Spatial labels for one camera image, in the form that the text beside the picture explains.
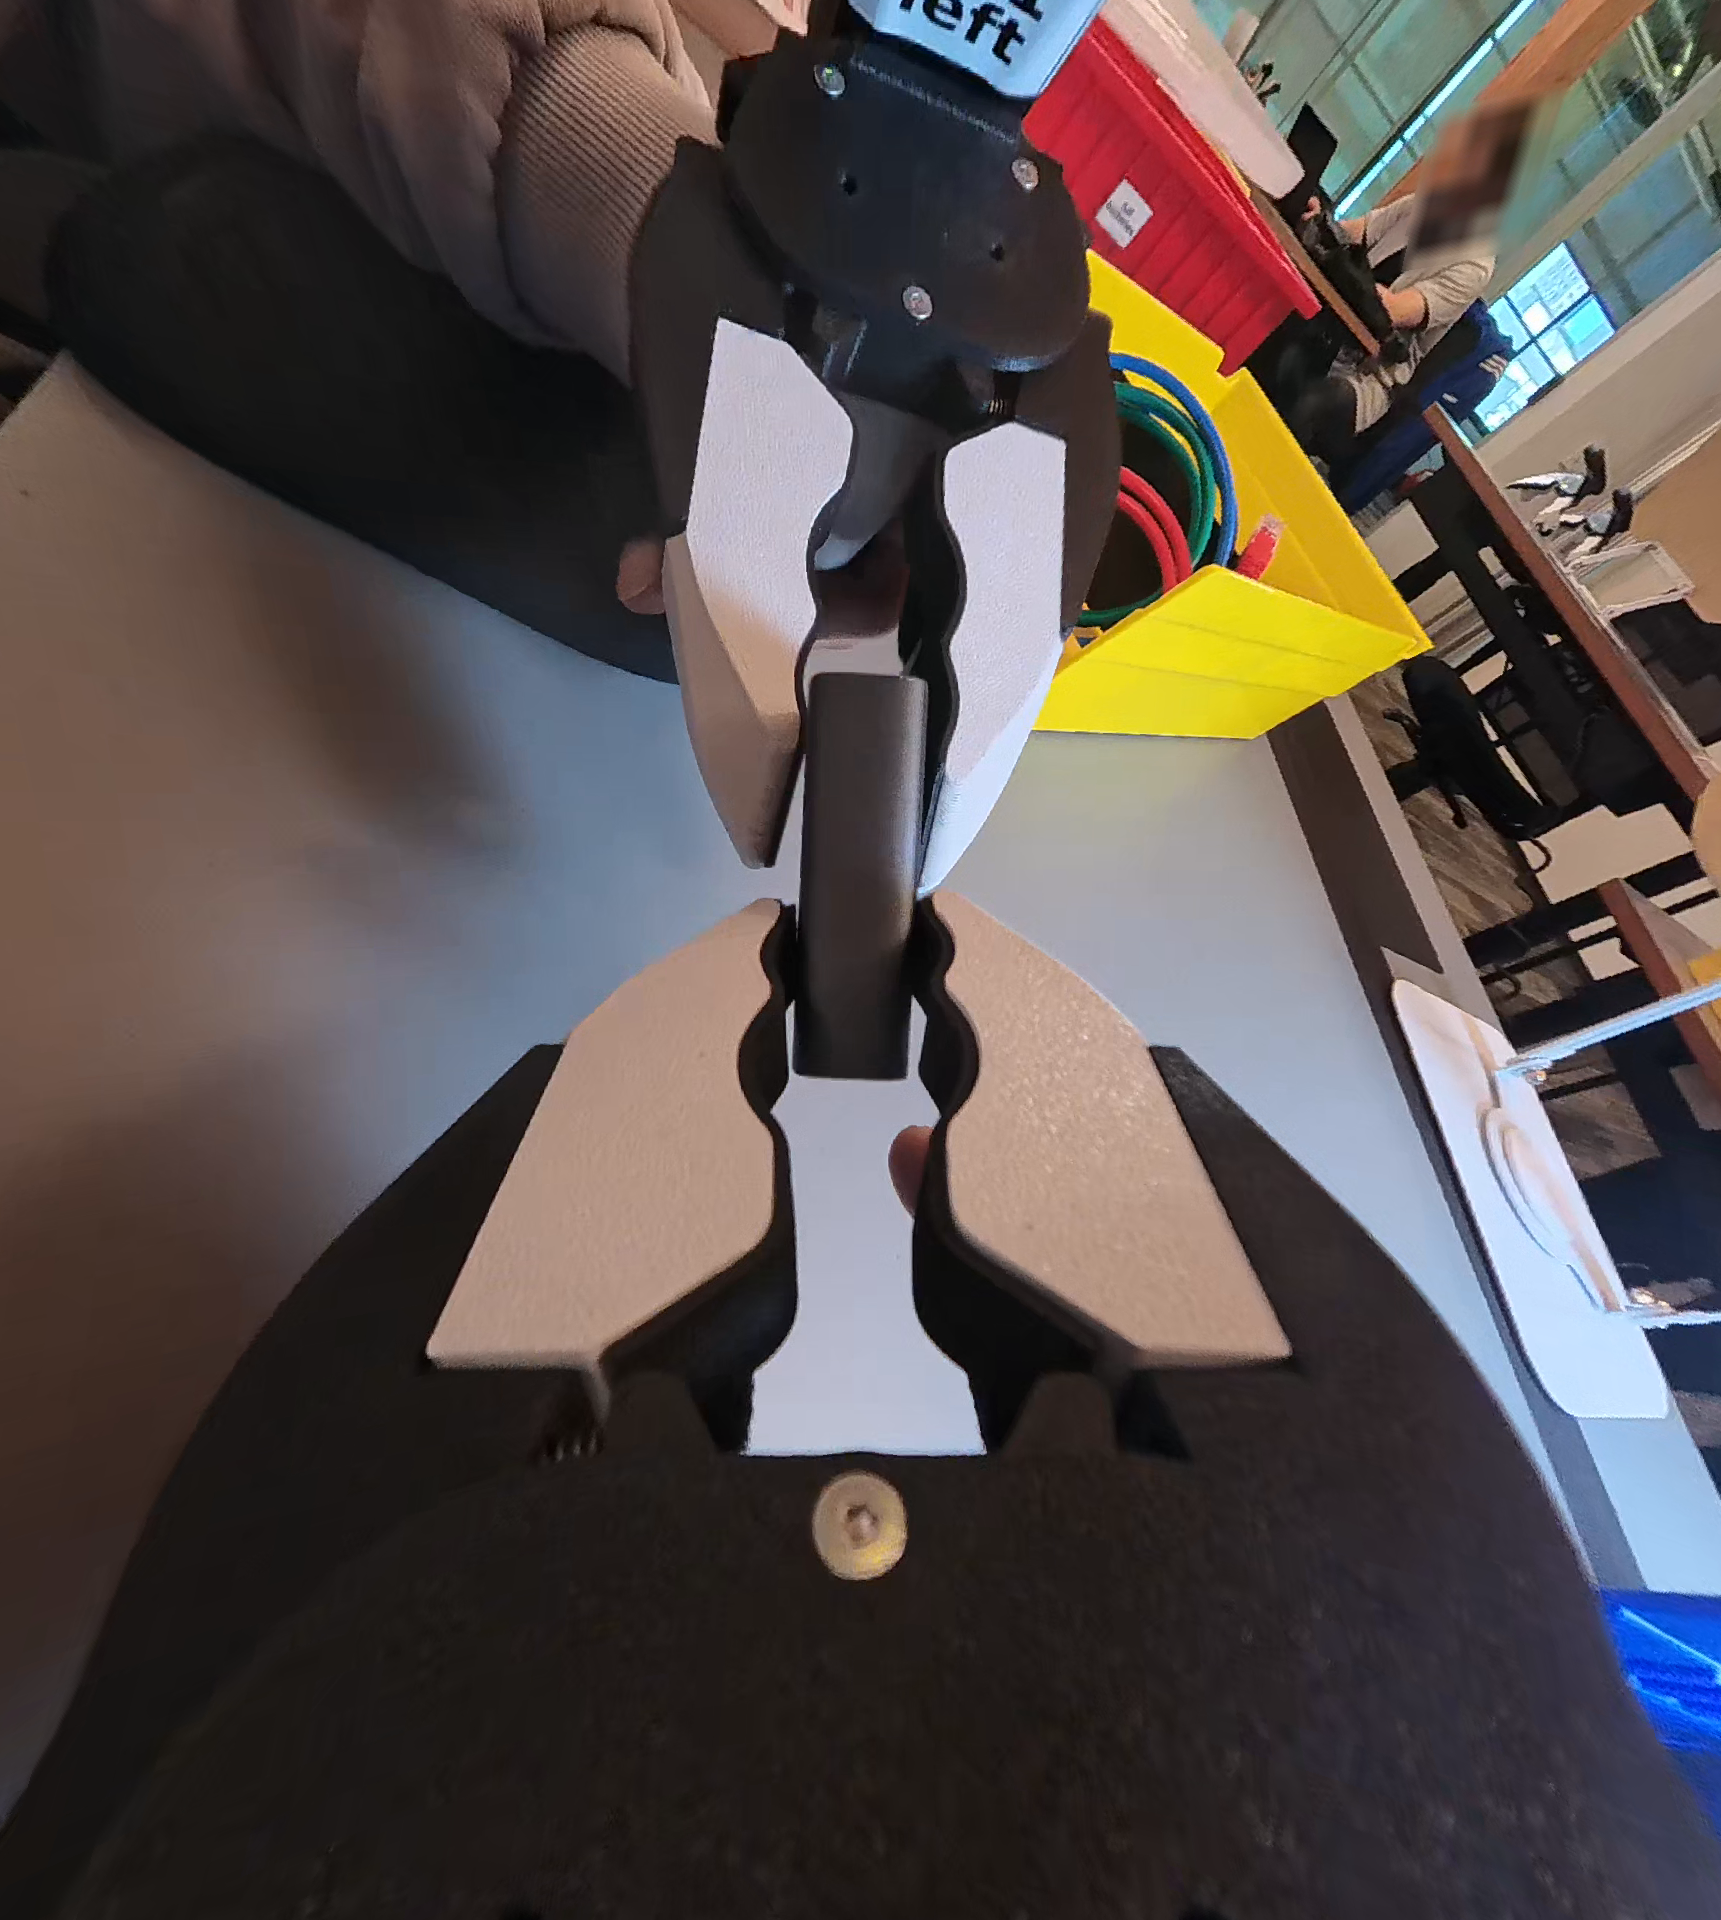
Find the yellow plastic bin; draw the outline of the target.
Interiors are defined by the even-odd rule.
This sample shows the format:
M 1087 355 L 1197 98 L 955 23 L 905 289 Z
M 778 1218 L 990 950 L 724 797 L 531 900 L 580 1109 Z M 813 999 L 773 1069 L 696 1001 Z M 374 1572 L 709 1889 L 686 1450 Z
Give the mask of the yellow plastic bin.
M 1264 517 L 1280 537 L 1257 579 L 1209 566 L 1070 646 L 1036 729 L 1247 742 L 1427 653 L 1423 626 L 1250 371 L 1225 374 L 1217 344 L 1097 253 L 1089 271 L 1112 347 L 1173 374 L 1219 429 L 1239 543 Z

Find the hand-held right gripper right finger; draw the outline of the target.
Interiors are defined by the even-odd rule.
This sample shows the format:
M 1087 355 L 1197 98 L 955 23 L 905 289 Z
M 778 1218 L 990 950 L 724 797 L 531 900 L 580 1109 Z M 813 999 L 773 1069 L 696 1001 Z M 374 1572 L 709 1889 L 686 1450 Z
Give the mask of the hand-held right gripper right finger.
M 1259 1367 L 1291 1340 L 1143 1034 L 1110 997 L 956 889 L 937 933 L 938 1224 L 1104 1373 Z

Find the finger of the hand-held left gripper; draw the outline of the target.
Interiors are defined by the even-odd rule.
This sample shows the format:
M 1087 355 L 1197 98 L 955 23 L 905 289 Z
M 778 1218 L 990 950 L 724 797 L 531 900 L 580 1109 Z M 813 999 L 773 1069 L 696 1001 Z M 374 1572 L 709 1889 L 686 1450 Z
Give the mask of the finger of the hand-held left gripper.
M 820 615 L 810 550 L 851 453 L 844 408 L 794 347 L 721 317 L 663 591 L 694 762 L 753 869 L 777 861 L 801 755 L 801 666 Z
M 1024 423 L 950 446 L 908 507 L 922 896 L 985 826 L 1045 703 L 1063 653 L 1063 540 L 1065 442 Z

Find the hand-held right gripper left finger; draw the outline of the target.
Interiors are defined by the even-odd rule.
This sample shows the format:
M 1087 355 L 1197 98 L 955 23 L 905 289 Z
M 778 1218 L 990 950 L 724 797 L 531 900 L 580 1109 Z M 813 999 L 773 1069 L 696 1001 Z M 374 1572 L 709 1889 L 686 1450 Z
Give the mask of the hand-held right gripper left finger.
M 427 1341 L 444 1369 L 616 1380 L 709 1307 L 750 1376 L 794 1314 L 793 911 L 755 900 L 627 978 L 563 1043 Z

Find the white box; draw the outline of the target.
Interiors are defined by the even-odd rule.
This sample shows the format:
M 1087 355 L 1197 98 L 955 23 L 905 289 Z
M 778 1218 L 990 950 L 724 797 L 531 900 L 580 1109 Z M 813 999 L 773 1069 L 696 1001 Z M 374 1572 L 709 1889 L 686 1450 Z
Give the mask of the white box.
M 1199 132 L 1272 200 L 1305 175 L 1234 58 L 1191 2 L 1104 2 L 1100 21 Z

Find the black tool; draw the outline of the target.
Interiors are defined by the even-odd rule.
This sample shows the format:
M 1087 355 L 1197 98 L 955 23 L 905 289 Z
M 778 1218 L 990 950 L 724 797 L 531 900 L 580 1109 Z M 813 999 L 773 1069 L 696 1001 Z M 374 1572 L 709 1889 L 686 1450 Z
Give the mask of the black tool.
M 1507 481 L 1536 509 L 1536 530 L 1550 543 L 1612 543 L 1634 528 L 1638 493 L 1609 485 L 1605 446 L 1589 444 L 1578 463 Z

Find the black office chair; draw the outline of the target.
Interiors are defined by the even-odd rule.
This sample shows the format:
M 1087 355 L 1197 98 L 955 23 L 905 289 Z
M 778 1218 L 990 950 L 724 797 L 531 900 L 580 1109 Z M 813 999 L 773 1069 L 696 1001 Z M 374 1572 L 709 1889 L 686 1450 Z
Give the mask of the black office chair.
M 1402 664 L 1406 708 L 1388 712 L 1412 744 L 1412 755 L 1388 771 L 1396 797 L 1410 803 L 1435 791 L 1454 826 L 1478 813 L 1518 845 L 1536 845 L 1557 824 L 1550 806 L 1511 769 L 1490 732 L 1483 708 L 1463 678 L 1438 656 Z

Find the clear plastic box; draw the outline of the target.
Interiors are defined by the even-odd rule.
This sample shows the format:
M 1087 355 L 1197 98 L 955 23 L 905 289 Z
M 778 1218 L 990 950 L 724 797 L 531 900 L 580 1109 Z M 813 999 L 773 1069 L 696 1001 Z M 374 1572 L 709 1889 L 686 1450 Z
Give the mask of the clear plastic box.
M 1608 620 L 1684 602 L 1695 591 L 1690 571 L 1654 540 L 1624 537 L 1575 550 L 1561 557 L 1561 571 Z

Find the red plastic bin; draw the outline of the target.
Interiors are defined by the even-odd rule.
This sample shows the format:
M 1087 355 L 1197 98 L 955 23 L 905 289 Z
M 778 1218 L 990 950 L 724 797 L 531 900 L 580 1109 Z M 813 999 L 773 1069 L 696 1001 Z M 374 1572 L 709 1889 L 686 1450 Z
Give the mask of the red plastic bin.
M 1024 130 L 1061 165 L 1091 247 L 1214 342 L 1225 371 L 1320 312 L 1230 157 L 1110 26 L 1087 30 Z

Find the person's left forearm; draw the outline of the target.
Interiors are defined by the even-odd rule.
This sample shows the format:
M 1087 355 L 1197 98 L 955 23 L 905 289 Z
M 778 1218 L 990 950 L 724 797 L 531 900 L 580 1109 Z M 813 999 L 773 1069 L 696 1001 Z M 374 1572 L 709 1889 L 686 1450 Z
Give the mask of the person's left forearm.
M 710 103 L 671 3 L 371 3 L 309 76 L 320 160 L 491 322 L 630 375 L 633 245 Z

